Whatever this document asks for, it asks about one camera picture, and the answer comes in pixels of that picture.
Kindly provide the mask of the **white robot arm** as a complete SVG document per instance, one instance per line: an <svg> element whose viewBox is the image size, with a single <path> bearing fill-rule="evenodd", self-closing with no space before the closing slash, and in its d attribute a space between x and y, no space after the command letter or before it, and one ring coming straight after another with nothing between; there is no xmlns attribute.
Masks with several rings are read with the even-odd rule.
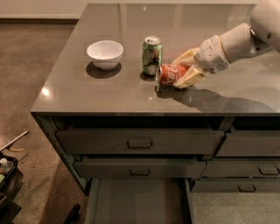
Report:
<svg viewBox="0 0 280 224"><path fill-rule="evenodd" d="M259 0L250 14L250 24L214 35L190 49L172 63L190 68L173 83L175 88L186 88L228 69L237 60L254 58L270 50L280 52L280 0Z"/></svg>

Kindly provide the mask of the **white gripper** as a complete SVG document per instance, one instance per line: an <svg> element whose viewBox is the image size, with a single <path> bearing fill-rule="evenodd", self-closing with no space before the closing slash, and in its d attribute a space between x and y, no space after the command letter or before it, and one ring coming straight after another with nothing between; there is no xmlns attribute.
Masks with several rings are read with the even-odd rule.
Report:
<svg viewBox="0 0 280 224"><path fill-rule="evenodd" d="M175 88L180 89L203 81L206 78L204 72L217 74L230 67L230 62L223 51L221 38L217 35L205 40L198 48L184 52L172 64L191 66L182 77L172 84Z"/></svg>

